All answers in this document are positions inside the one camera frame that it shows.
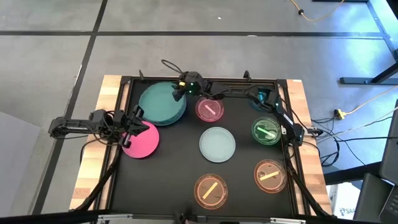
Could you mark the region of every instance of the wooden table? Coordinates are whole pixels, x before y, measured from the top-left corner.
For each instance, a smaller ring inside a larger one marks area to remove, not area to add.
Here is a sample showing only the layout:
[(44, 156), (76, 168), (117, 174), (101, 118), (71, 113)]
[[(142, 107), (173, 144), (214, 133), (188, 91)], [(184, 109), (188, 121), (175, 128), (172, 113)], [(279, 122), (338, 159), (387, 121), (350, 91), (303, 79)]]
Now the wooden table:
[[(96, 110), (104, 109), (107, 111), (114, 110), (116, 99), (119, 93), (119, 87), (121, 83), (122, 76), (120, 75), (105, 75), (101, 90), (99, 91), (98, 101), (96, 105)], [(301, 80), (287, 80), (287, 87), (289, 91), (290, 103), (292, 109), (300, 117), (301, 121), (306, 126), (311, 126), (310, 112), (307, 106), (307, 100), (305, 99), (304, 87)], [(123, 96), (121, 100), (120, 109), (124, 109), (126, 103), (126, 97), (129, 85), (124, 85)], [(281, 96), (284, 98), (283, 91), (280, 90)], [(309, 136), (304, 137), (304, 141), (316, 144), (315, 140)], [(98, 183), (101, 168), (104, 161), (105, 146), (98, 142), (93, 142), (86, 146), (83, 160), (81, 162), (80, 170), (76, 180), (75, 190), (73, 191), (72, 201), (70, 203), (70, 208), (76, 208), (84, 199), (90, 194), (94, 189), (95, 185)], [(322, 167), (320, 164), (318, 151), (313, 146), (303, 143), (299, 147), (300, 156), (302, 162), (302, 168), (305, 178), (305, 185), (309, 191), (314, 196), (315, 200), (322, 206), (322, 208), (331, 214), (331, 207), (326, 191), (325, 180), (323, 178)], [(113, 160), (114, 152), (116, 147), (112, 149), (111, 158), (109, 161)], [(102, 198), (99, 204), (99, 208), (105, 208), (105, 201), (109, 191), (109, 181), (104, 186)], [(296, 198), (298, 212), (304, 214), (302, 197), (299, 188), (295, 184)]]

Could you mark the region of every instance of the black floor stripe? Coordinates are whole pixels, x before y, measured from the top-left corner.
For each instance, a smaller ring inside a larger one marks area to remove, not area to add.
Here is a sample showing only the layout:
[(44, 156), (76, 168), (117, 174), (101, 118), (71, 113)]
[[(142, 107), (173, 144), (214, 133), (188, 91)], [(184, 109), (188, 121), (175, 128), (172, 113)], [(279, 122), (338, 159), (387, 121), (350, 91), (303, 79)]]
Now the black floor stripe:
[(87, 36), (92, 31), (74, 30), (0, 30), (0, 35), (36, 35), (36, 36)]
[(99, 31), (98, 36), (383, 37), (382, 32)]
[[(102, 18), (104, 16), (106, 4), (108, 0), (103, 0), (101, 7), (99, 8), (97, 20), (95, 21), (93, 32), (98, 32), (100, 28)], [(86, 48), (86, 52), (83, 56), (83, 60), (81, 62), (81, 67), (79, 74), (76, 78), (75, 86), (73, 87), (67, 109), (65, 111), (64, 117), (71, 118), (73, 114), (73, 110), (75, 109), (77, 97), (81, 88), (81, 84), (83, 83), (83, 79), (86, 73), (87, 65), (90, 60), (91, 53), (93, 51), (94, 43), (95, 43), (96, 35), (91, 35), (88, 41), (88, 46)], [(50, 152), (50, 160), (48, 166), (45, 170), (44, 176), (42, 176), (42, 184), (40, 186), (40, 190), (38, 191), (36, 201), (34, 203), (34, 207), (32, 209), (33, 215), (38, 215), (42, 212), (45, 199), (47, 197), (47, 193), (50, 188), (51, 180), (55, 172), (55, 168), (57, 166), (57, 162), (61, 153), (61, 149), (63, 146), (63, 140), (55, 140), (52, 150)]]
[(31, 36), (258, 36), (258, 37), (384, 37), (383, 32), (239, 32), (239, 31), (46, 31), (0, 30), (0, 35)]

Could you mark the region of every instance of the petri dish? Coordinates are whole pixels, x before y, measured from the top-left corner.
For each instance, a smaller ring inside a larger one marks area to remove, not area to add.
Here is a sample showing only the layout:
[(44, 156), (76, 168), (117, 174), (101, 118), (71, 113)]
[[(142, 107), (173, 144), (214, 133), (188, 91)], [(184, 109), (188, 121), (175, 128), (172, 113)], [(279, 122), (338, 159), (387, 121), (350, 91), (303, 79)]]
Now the petri dish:
[(228, 196), (225, 181), (216, 174), (205, 174), (195, 184), (195, 200), (205, 209), (214, 210), (223, 206)]
[(286, 186), (286, 172), (278, 162), (264, 159), (254, 168), (254, 181), (261, 190), (277, 193)]
[(130, 147), (123, 147), (124, 153), (136, 159), (141, 159), (151, 155), (159, 143), (159, 132), (156, 127), (147, 121), (143, 121), (143, 123), (148, 125), (149, 129), (137, 136), (131, 136)]
[(269, 117), (261, 117), (255, 120), (251, 132), (255, 140), (266, 146), (277, 143), (282, 133), (279, 123)]
[(175, 101), (172, 95), (173, 83), (160, 82), (147, 88), (139, 98), (139, 106), (144, 110), (143, 118), (156, 126), (176, 122), (187, 107), (187, 99)]
[(210, 162), (225, 162), (235, 152), (235, 138), (225, 128), (212, 127), (207, 129), (199, 139), (202, 155)]
[(220, 100), (209, 100), (202, 97), (197, 102), (196, 112), (200, 119), (214, 122), (224, 114), (224, 104)]

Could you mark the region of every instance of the black tray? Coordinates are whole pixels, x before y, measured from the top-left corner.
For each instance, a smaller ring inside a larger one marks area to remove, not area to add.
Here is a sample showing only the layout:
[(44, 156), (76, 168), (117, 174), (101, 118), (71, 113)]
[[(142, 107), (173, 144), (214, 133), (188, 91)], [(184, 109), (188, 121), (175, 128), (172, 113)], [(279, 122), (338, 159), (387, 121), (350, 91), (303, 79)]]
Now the black tray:
[[(129, 78), (132, 83), (127, 97), (127, 113), (138, 104), (141, 93), (148, 86), (176, 80), (156, 77), (142, 81), (139, 78)], [(276, 80), (212, 80), (227, 85), (261, 83), (273, 90), (277, 88)], [(214, 123), (207, 123), (195, 113), (198, 99), (196, 96), (187, 96), (184, 115), (170, 126), (158, 127), (160, 143), (151, 156), (133, 159), (122, 150), (119, 151), (120, 161), (108, 195), (108, 208), (132, 213), (136, 218), (171, 218), (176, 209), (189, 203), (194, 215), (218, 217), (220, 220), (222, 217), (230, 217), (239, 221), (292, 217), (297, 213), (297, 201), (289, 175), (285, 189), (277, 194), (260, 190), (253, 177), (254, 167), (263, 159), (273, 159), (285, 168), (282, 140), (273, 146), (263, 146), (251, 134), (251, 125), (255, 119), (274, 116), (252, 109), (248, 99), (225, 98), (223, 117)], [(220, 164), (206, 160), (198, 145), (201, 134), (214, 126), (229, 130), (236, 141), (233, 157)], [(217, 210), (202, 208), (194, 198), (195, 182), (204, 174), (220, 175), (228, 186), (228, 199)]]

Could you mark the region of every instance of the light blue plate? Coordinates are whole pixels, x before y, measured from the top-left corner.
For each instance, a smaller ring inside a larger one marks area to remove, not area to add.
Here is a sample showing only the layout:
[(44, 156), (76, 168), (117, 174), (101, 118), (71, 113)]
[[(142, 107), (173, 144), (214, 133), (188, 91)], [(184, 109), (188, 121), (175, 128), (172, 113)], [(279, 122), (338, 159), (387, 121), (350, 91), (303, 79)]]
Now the light blue plate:
[(235, 138), (225, 128), (207, 129), (199, 139), (199, 148), (203, 156), (210, 162), (225, 162), (235, 152)]

